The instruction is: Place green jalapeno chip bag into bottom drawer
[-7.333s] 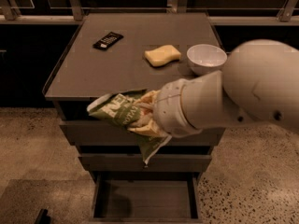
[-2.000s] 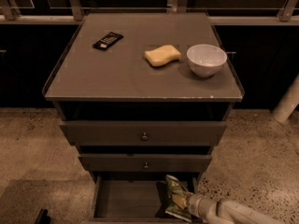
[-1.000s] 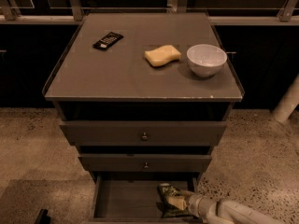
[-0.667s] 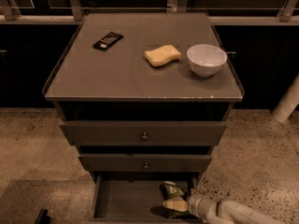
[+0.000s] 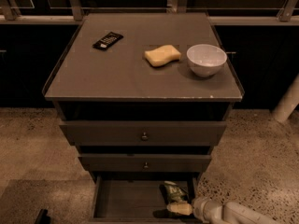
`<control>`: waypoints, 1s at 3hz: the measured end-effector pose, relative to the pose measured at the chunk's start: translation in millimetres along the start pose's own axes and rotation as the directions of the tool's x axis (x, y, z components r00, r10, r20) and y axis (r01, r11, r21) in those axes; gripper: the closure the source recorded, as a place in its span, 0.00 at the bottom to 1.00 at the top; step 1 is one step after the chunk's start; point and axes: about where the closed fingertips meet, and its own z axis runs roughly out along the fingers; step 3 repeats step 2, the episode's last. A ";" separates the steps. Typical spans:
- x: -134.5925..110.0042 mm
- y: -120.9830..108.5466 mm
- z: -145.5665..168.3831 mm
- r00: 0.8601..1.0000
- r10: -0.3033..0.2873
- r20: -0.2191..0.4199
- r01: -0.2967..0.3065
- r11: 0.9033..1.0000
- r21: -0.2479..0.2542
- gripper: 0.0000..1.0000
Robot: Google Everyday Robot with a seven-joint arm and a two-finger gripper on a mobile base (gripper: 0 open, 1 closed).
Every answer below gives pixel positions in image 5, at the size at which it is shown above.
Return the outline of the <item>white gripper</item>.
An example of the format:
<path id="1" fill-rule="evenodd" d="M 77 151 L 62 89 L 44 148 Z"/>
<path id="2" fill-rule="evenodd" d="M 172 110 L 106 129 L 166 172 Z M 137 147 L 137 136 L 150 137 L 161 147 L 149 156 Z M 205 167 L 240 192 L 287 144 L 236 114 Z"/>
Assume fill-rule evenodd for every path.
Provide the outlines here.
<path id="1" fill-rule="evenodd" d="M 203 223 L 225 224 L 222 218 L 223 206 L 209 198 L 195 198 L 192 200 L 192 205 L 185 202 L 170 203 L 167 210 L 183 216 L 193 213 Z"/>

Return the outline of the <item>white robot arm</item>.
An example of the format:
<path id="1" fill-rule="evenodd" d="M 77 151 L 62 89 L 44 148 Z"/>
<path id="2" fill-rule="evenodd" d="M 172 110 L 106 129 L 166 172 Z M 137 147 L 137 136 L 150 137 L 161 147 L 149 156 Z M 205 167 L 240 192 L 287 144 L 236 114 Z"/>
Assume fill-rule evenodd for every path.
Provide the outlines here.
<path id="1" fill-rule="evenodd" d="M 203 224 L 298 224 L 295 80 L 273 111 L 235 110 L 190 203 L 167 206 Z"/>

